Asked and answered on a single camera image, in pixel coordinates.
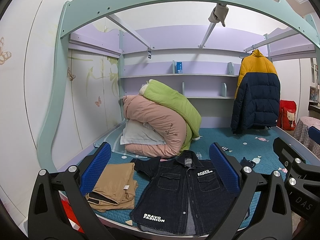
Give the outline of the dark denim shirt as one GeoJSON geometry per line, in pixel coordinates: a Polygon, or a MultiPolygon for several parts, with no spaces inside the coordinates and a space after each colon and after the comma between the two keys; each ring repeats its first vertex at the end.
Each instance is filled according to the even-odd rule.
{"type": "Polygon", "coordinates": [[[202,236],[212,232],[237,195],[227,191],[214,164],[193,151],[162,160],[132,159],[149,184],[130,214],[142,231],[202,236]]]}

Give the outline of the pink checked tablecloth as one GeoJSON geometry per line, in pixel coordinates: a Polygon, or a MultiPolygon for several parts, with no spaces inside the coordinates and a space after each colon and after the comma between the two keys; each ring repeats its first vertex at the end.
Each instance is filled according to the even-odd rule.
{"type": "Polygon", "coordinates": [[[296,124],[293,137],[308,148],[317,158],[319,158],[319,144],[313,141],[308,134],[311,126],[319,128],[319,119],[309,116],[301,117],[296,124]]]}

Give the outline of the red object under bed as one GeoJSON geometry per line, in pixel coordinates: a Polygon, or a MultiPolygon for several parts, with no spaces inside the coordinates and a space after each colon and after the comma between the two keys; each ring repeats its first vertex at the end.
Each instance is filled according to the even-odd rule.
{"type": "Polygon", "coordinates": [[[80,223],[77,220],[67,197],[62,192],[59,192],[59,194],[60,194],[60,198],[61,198],[61,202],[62,202],[64,211],[67,215],[67,218],[69,219],[69,221],[71,223],[72,228],[77,230],[80,233],[84,233],[84,230],[80,226],[80,223]]]}

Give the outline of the red cartoon bag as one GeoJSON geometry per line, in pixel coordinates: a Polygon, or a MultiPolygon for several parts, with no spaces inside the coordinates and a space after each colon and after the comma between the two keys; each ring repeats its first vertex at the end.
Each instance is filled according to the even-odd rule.
{"type": "Polygon", "coordinates": [[[293,131],[296,127],[297,105],[291,100],[280,100],[277,126],[285,131],[293,131]]]}

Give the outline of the teal quilted bed sheet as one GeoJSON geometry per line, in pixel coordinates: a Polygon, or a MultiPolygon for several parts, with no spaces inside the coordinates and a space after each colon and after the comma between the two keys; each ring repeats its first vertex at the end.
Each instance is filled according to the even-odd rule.
{"type": "MultiPolygon", "coordinates": [[[[278,169],[283,179],[285,179],[287,170],[285,170],[285,166],[278,160],[278,156],[274,153],[272,146],[274,139],[276,139],[279,134],[271,128],[248,130],[248,133],[240,135],[232,134],[230,128],[201,128],[200,135],[202,136],[201,139],[191,142],[190,145],[190,150],[195,152],[198,159],[209,159],[209,147],[212,143],[217,142],[221,147],[228,148],[231,152],[227,151],[227,154],[234,156],[237,161],[240,162],[243,157],[247,160],[254,161],[256,163],[256,166],[253,168],[255,172],[270,174],[273,170],[278,169]]],[[[125,153],[125,155],[123,155],[112,152],[108,164],[129,163],[135,157],[138,157],[138,159],[142,159],[143,161],[149,159],[131,153],[125,153]]],[[[135,199],[135,204],[137,204],[149,181],[148,178],[144,178],[142,174],[138,174],[137,172],[135,172],[133,177],[134,180],[138,182],[135,199]]],[[[240,226],[241,229],[249,225],[259,196],[260,193],[254,194],[249,207],[250,215],[242,222],[240,226]]],[[[105,212],[94,210],[94,212],[101,217],[120,224],[126,224],[126,222],[131,219],[131,210],[110,210],[105,212]]]]}

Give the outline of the folded tan trousers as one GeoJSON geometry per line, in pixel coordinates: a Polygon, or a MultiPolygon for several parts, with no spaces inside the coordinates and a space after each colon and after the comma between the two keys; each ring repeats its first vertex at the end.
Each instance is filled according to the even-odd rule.
{"type": "Polygon", "coordinates": [[[134,163],[106,165],[93,190],[85,195],[90,207],[99,212],[134,209],[138,188],[134,173],[134,163]]]}

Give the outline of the yellow navy puffer jacket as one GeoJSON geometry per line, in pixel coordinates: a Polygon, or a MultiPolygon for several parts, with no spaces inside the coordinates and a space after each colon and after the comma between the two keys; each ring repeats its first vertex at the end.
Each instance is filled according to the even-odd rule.
{"type": "Polygon", "coordinates": [[[231,130],[274,127],[279,118],[280,81],[273,63],[260,50],[242,59],[235,91],[231,130]]]}

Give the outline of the striped light blue blanket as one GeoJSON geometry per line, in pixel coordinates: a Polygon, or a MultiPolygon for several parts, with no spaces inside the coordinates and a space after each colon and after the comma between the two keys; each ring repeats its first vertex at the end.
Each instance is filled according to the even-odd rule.
{"type": "Polygon", "coordinates": [[[125,150],[125,146],[120,144],[121,136],[123,135],[123,130],[125,128],[125,122],[121,122],[116,127],[111,129],[107,135],[104,135],[100,139],[98,139],[93,146],[95,148],[99,148],[103,142],[107,142],[111,146],[111,151],[113,153],[117,153],[120,155],[124,155],[127,157],[139,158],[139,159],[147,159],[147,157],[142,155],[133,154],[131,152],[127,152],[125,150]]]}

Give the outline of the white pillow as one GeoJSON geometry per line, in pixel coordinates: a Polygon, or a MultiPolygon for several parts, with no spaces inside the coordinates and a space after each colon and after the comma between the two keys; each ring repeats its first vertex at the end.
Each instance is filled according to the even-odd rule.
{"type": "Polygon", "coordinates": [[[148,123],[127,120],[123,135],[120,138],[120,144],[165,145],[166,141],[148,123]]]}

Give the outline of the pink quilt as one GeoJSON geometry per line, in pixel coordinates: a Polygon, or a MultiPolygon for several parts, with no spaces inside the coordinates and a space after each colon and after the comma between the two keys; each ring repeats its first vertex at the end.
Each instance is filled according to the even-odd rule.
{"type": "Polygon", "coordinates": [[[187,125],[175,111],[161,106],[141,95],[123,97],[124,118],[151,125],[166,141],[165,145],[127,144],[125,150],[147,157],[171,158],[182,152],[187,125]]]}

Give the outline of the green quilt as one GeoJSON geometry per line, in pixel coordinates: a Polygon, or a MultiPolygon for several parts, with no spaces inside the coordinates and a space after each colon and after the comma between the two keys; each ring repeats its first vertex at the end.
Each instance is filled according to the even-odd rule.
{"type": "Polygon", "coordinates": [[[182,151],[190,148],[192,140],[200,139],[199,130],[202,118],[183,94],[154,79],[142,85],[139,93],[144,98],[175,111],[185,120],[187,132],[182,151]]]}

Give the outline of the blue box on shelf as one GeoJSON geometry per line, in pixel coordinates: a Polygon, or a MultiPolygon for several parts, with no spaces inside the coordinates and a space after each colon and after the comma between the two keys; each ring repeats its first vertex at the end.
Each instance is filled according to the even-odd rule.
{"type": "Polygon", "coordinates": [[[176,62],[176,74],[182,74],[182,73],[183,73],[182,62],[176,62]]]}

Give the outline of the purple wall shelf unit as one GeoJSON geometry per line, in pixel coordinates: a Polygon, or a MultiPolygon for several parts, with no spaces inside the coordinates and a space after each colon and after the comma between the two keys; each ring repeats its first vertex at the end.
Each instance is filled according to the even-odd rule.
{"type": "Polygon", "coordinates": [[[123,94],[137,94],[142,84],[158,80],[185,95],[202,116],[203,128],[229,127],[240,63],[249,47],[274,61],[296,60],[315,54],[313,44],[290,28],[259,35],[204,25],[167,25],[137,30],[100,32],[86,25],[69,37],[70,46],[123,57],[119,80],[123,94]],[[176,74],[176,62],[183,73],[176,74]]]}

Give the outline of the mint green bunk bed frame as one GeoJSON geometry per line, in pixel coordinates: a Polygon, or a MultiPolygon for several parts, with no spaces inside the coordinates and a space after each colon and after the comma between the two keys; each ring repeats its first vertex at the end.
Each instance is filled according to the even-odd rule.
{"type": "Polygon", "coordinates": [[[49,172],[57,169],[52,160],[52,143],[60,121],[65,97],[67,79],[67,57],[69,35],[73,31],[117,12],[148,4],[201,1],[226,3],[253,10],[274,18],[304,35],[314,45],[319,46],[317,31],[302,19],[286,1],[273,0],[72,0],[62,8],[55,41],[53,83],[49,105],[37,143],[37,158],[41,168],[49,172]]]}

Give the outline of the grey cloth on rail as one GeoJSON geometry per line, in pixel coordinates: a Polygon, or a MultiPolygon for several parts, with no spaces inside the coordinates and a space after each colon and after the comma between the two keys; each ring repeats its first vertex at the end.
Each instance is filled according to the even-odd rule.
{"type": "Polygon", "coordinates": [[[225,4],[217,3],[216,7],[212,10],[208,20],[210,23],[221,22],[222,26],[225,27],[225,19],[228,14],[228,7],[225,4]]]}

